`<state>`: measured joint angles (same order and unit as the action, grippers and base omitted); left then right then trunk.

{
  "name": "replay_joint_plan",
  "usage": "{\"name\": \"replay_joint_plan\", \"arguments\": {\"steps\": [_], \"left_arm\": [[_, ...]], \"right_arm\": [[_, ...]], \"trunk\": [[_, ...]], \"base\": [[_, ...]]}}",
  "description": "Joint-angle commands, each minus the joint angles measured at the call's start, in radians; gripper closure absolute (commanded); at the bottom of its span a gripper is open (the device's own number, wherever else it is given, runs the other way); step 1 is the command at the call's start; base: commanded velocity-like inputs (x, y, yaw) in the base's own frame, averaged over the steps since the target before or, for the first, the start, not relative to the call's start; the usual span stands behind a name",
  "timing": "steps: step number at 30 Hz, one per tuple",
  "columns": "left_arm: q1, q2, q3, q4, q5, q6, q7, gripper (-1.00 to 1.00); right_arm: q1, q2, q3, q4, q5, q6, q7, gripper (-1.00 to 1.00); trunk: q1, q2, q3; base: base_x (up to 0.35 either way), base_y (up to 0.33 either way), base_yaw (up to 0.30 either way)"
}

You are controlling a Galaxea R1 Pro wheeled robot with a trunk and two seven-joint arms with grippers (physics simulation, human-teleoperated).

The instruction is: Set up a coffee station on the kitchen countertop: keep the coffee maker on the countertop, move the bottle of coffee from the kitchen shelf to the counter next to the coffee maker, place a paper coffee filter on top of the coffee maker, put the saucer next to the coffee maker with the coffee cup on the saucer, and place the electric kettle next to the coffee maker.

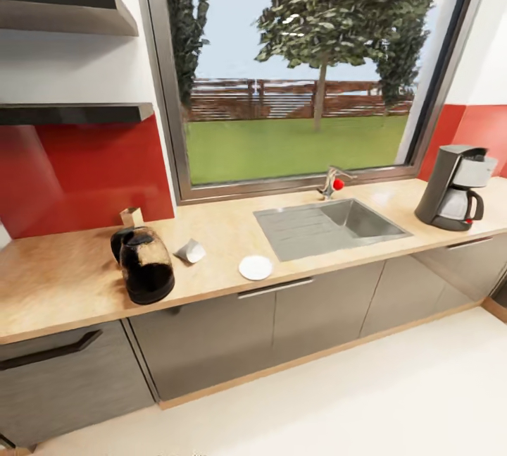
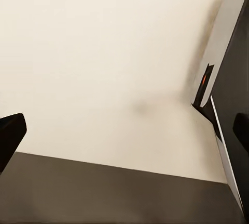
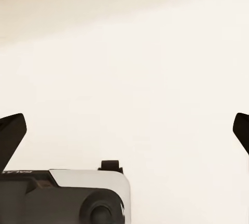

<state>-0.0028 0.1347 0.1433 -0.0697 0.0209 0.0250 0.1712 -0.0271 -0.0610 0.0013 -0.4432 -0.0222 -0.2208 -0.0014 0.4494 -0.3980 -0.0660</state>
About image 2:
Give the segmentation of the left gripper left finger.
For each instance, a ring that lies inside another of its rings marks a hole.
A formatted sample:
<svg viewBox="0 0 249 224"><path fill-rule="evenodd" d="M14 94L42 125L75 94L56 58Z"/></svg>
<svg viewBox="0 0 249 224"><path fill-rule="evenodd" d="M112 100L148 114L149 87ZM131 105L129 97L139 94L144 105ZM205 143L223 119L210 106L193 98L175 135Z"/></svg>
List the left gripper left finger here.
<svg viewBox="0 0 249 224"><path fill-rule="evenodd" d="M23 113L0 118L0 175L27 132Z"/></svg>

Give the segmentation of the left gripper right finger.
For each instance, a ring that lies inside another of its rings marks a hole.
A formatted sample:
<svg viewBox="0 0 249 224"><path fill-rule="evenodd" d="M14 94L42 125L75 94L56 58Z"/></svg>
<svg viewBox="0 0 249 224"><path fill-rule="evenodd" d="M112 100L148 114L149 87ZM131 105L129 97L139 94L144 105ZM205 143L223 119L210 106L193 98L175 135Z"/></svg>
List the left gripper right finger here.
<svg viewBox="0 0 249 224"><path fill-rule="evenodd" d="M249 114L237 113L232 130L249 154Z"/></svg>

